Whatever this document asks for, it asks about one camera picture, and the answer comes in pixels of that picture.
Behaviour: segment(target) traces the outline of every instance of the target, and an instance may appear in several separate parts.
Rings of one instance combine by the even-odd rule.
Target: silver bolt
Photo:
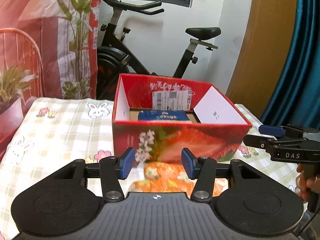
[[[210,196],[209,193],[204,190],[196,191],[194,195],[196,198],[200,198],[200,199],[208,198]]]
[[[106,197],[109,199],[119,199],[121,198],[121,193],[119,191],[112,190],[106,193]]]

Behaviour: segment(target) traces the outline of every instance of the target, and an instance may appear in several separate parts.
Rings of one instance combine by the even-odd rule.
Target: teal curtain
[[[297,1],[289,54],[261,121],[320,127],[319,0]]]

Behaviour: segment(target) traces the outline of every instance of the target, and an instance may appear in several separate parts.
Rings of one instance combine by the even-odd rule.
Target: blue package
[[[138,114],[138,121],[191,123],[183,110],[142,110]]]

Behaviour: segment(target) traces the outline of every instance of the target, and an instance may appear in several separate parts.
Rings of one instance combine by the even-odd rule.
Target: open cardboard box
[[[184,110],[192,123],[138,121],[138,109]],[[250,122],[215,86],[169,77],[121,74],[112,114],[114,154],[127,147],[136,161],[181,163],[181,150],[231,158]]]

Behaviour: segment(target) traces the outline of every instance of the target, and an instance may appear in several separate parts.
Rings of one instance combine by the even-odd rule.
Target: white wall
[[[219,21],[222,34],[214,42],[205,81],[226,93],[239,57],[252,0],[224,0]]]
[[[146,1],[127,0],[129,3],[144,4]],[[219,23],[223,0],[193,0],[191,8],[163,3],[165,12],[148,16],[137,12],[122,13],[116,34],[121,36],[123,27],[131,32],[124,43],[150,71],[159,75],[172,76],[185,49],[190,35],[185,33],[191,27],[216,27]],[[107,24],[112,16],[112,8],[101,2],[99,29]],[[103,39],[98,33],[98,46]],[[185,79],[204,80],[211,52],[204,46],[198,46],[195,56],[199,58],[194,65],[189,64]]]

